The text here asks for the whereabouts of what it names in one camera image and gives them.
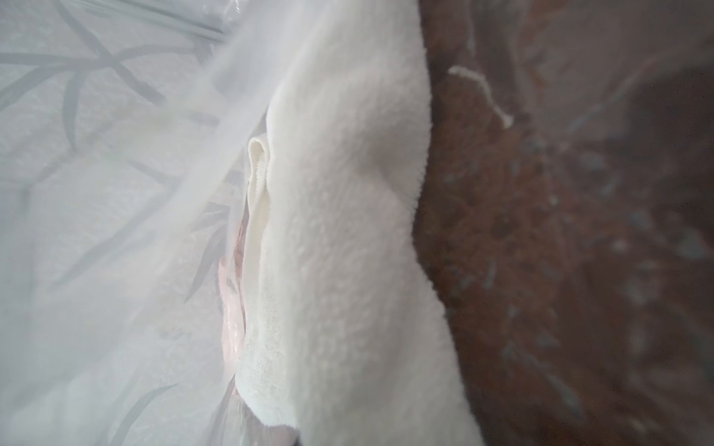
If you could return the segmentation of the pink fluffy towel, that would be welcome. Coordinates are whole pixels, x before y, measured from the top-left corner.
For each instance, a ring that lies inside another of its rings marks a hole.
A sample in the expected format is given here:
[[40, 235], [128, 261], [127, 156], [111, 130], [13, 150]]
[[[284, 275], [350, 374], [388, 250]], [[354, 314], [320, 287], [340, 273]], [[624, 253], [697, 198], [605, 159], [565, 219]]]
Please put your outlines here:
[[245, 337], [245, 304], [241, 280], [245, 255], [245, 227], [249, 220], [247, 197], [230, 208], [224, 256], [218, 267], [218, 286], [222, 304], [221, 348], [224, 375], [235, 391], [234, 377]]

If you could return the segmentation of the white towel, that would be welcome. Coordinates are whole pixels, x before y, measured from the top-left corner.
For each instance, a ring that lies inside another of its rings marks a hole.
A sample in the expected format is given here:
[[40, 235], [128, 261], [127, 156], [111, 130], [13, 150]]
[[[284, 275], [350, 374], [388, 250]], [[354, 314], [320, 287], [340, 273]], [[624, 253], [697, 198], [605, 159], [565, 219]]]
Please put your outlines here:
[[418, 3], [332, 2], [248, 145], [234, 383], [259, 444], [483, 443], [412, 235], [430, 144]]

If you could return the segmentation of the clear plastic vacuum bag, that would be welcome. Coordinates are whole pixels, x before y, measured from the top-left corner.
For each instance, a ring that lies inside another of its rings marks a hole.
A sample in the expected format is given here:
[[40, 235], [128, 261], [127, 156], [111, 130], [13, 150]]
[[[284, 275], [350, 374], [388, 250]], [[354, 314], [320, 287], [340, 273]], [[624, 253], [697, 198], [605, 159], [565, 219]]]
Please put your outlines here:
[[[2, 3], [3, 444], [271, 445], [218, 267], [332, 2]], [[712, 3], [415, 2], [412, 235], [480, 445], [712, 444]]]

